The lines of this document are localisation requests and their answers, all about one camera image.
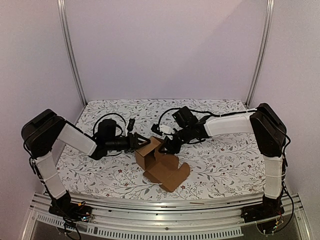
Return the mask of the brown cardboard box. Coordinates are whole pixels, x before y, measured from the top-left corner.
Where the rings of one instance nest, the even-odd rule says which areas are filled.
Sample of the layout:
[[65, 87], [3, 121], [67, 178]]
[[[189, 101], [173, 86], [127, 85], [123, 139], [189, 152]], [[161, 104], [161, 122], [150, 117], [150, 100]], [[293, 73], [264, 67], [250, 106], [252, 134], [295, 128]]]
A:
[[179, 164], [179, 158], [173, 154], [161, 153], [162, 139], [152, 136], [149, 140], [134, 152], [136, 163], [144, 170], [144, 177], [172, 193], [189, 177], [190, 166]]

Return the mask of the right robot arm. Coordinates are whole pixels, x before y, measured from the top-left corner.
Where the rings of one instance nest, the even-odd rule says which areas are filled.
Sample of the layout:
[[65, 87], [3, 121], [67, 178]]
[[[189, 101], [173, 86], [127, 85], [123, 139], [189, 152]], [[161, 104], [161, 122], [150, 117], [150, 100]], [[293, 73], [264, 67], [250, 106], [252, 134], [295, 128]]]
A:
[[253, 134], [265, 161], [264, 196], [268, 198], [259, 206], [258, 213], [262, 218], [269, 218], [278, 210], [275, 199], [283, 191], [282, 181], [287, 167], [285, 148], [290, 143], [285, 124], [267, 103], [261, 103], [253, 109], [225, 114], [203, 111], [201, 119], [195, 113], [196, 110], [187, 106], [176, 108], [172, 117], [180, 130], [157, 123], [151, 127], [151, 131], [165, 137], [165, 152], [170, 154], [179, 153], [182, 145], [193, 140], [202, 142], [223, 134]]

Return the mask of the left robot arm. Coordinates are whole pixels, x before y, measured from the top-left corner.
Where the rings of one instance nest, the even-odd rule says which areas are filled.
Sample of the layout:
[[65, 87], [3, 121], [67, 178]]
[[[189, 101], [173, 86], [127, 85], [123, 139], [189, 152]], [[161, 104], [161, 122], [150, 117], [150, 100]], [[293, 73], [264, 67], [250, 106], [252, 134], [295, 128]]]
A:
[[70, 146], [93, 160], [108, 155], [132, 153], [151, 140], [133, 132], [135, 120], [124, 120], [124, 127], [111, 118], [112, 113], [101, 116], [88, 135], [64, 117], [46, 109], [28, 121], [21, 129], [23, 148], [29, 154], [29, 164], [55, 202], [55, 209], [63, 216], [74, 213], [74, 205], [63, 198], [68, 195], [58, 174], [53, 152], [57, 144]]

